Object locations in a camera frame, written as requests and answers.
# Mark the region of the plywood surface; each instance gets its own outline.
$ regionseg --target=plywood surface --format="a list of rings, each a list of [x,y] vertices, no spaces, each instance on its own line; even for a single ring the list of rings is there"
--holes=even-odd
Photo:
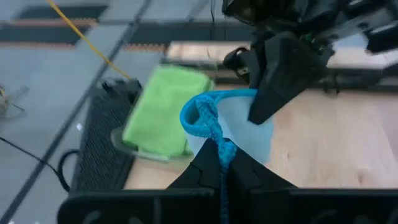
[[[347,91],[334,98],[307,90],[274,115],[270,161],[264,165],[299,187],[396,188],[397,114],[397,95]],[[137,159],[126,188],[164,189],[188,163]]]

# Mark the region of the wooden table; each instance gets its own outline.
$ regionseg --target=wooden table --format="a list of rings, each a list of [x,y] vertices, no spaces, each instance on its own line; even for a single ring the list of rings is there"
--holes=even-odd
[[[171,57],[208,58],[206,47],[175,45]],[[215,50],[212,59],[234,49]],[[369,57],[345,50],[329,66],[382,67],[396,54]],[[298,187],[398,187],[398,96],[344,91],[331,97],[307,90],[274,115],[270,170]],[[137,158],[125,189],[164,189],[188,166],[189,160],[161,164]]]

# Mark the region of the gray floor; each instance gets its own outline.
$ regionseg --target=gray floor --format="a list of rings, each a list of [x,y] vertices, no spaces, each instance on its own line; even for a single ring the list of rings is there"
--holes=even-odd
[[[116,19],[133,20],[145,0],[58,0],[59,5],[68,4],[107,4],[109,8],[101,16],[103,21]],[[153,0],[143,15],[145,21],[184,21],[192,8],[202,0]],[[221,13],[221,0],[216,0],[215,19],[225,20]],[[0,20],[13,18],[28,5],[46,4],[44,0],[13,0],[2,4]],[[209,21],[210,0],[204,10],[195,15],[196,21]],[[105,55],[109,55],[127,25],[97,26],[87,37]],[[163,57],[157,53],[137,53],[119,51],[115,64],[130,76],[136,77],[145,85],[149,74]],[[80,42],[76,49],[45,50],[0,48],[0,83],[12,93],[20,86],[28,86],[30,91],[17,103],[26,109],[26,114],[17,119],[0,120],[0,136],[35,155],[43,156],[58,130],[73,111],[75,105],[88,89],[103,61]],[[108,69],[106,77],[122,77]],[[79,146],[84,126],[85,105],[72,122],[61,144],[52,156],[50,163],[56,165],[60,154],[67,149]],[[37,161],[0,142],[0,215],[6,211],[12,200],[30,176]],[[73,160],[65,168],[70,181]],[[54,173],[45,168],[33,188],[12,218],[13,223],[51,224],[55,223],[58,207],[66,198]]]

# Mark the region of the yellow cable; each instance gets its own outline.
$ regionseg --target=yellow cable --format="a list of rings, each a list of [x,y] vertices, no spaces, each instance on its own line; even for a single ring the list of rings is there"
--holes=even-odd
[[[80,36],[80,38],[82,38],[83,40],[85,40],[85,42],[87,42],[87,44],[90,46],[90,48],[92,50],[94,50],[94,52],[100,56],[102,59],[104,59],[104,61],[106,63],[108,63],[108,65],[110,67],[112,67],[113,69],[115,69],[115,71],[119,72],[120,74],[122,74],[124,77],[130,79],[130,76],[128,74],[126,74],[124,71],[120,70],[118,67],[116,67],[107,57],[105,57],[99,50],[97,50],[94,45],[91,44],[91,42],[79,31],[79,29],[77,29],[77,27],[62,13],[62,11],[58,8],[58,6],[52,1],[52,0],[47,0],[47,2],[51,5],[51,7],[54,9],[55,12],[58,13],[58,15],[60,15],[60,17],[70,26],[70,28],[73,29],[73,31],[75,31],[77,33],[77,35]]]

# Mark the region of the green cloth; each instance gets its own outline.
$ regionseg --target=green cloth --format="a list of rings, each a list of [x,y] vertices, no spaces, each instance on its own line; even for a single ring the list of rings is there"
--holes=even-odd
[[[157,67],[130,114],[123,142],[153,154],[181,156],[186,137],[180,111],[188,100],[210,88],[208,76],[196,70],[171,65]]]

